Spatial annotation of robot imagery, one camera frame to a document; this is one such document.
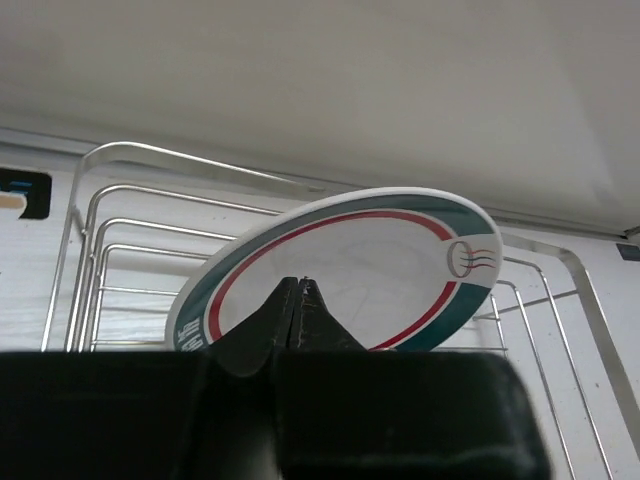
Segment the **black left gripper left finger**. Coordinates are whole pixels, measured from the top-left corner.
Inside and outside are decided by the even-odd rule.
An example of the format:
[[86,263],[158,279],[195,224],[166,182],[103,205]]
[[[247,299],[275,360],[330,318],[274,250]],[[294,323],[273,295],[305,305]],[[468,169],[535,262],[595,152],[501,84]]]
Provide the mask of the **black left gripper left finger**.
[[207,352],[226,374],[256,375],[275,350],[285,348],[297,304],[299,280],[283,278],[264,303],[246,319],[215,340]]

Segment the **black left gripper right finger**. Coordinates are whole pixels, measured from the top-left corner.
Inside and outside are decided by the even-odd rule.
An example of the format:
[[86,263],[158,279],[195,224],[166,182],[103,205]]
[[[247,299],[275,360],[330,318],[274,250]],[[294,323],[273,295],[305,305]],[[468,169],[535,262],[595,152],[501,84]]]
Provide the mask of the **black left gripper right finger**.
[[292,349],[297,351],[365,351],[329,312],[317,282],[299,281],[292,316]]

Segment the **green red rimmed white plate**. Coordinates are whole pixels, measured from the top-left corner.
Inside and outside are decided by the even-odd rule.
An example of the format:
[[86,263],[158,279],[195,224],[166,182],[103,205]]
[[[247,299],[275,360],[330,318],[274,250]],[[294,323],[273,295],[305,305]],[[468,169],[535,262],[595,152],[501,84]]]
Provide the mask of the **green red rimmed white plate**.
[[428,351],[478,311],[502,263],[496,223],[466,198],[419,187],[334,195],[211,256],[174,300],[164,341],[176,351],[208,346],[295,277],[317,282],[329,312],[365,348]]

